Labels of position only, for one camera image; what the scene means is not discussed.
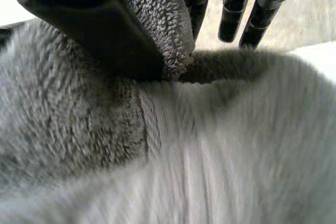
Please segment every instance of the plush fabric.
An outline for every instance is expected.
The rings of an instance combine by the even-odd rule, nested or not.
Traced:
[[[191,21],[183,0],[129,0],[164,58],[164,76],[176,80],[192,62]]]
[[[163,74],[178,78],[194,48],[184,2],[129,3],[163,54]],[[135,82],[102,72],[96,58],[38,19],[2,49],[0,196],[147,156]]]

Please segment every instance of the fabric texture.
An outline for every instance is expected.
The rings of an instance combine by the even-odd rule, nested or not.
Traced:
[[[183,0],[129,0],[138,19],[164,58],[164,77],[170,80],[186,72],[194,50],[191,20]]]
[[[177,78],[194,47],[184,2],[129,2]],[[1,49],[0,198],[148,155],[135,82],[96,58],[39,19]]]

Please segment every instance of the light gray cloth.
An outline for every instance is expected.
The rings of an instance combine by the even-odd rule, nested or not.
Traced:
[[[0,223],[333,224],[335,87],[298,59],[216,55],[238,80],[136,85],[160,153],[2,200]]]
[[[177,80],[192,62],[195,48],[189,12],[183,0],[129,0],[164,58],[164,77]]]
[[[194,48],[184,2],[129,3],[164,56],[163,74],[178,78]],[[51,25],[28,22],[0,62],[0,198],[147,156],[135,82],[102,72]]]

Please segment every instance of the white surface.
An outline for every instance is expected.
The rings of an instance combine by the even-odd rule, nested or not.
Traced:
[[[301,47],[290,54],[311,63],[336,84],[336,41]]]
[[[0,0],[0,26],[33,18],[16,0]]]

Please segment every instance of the folded towel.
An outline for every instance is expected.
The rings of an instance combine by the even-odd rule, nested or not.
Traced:
[[[163,54],[164,75],[177,79],[194,48],[184,2],[128,1]],[[134,81],[102,72],[97,59],[39,19],[0,54],[0,196],[147,155]]]

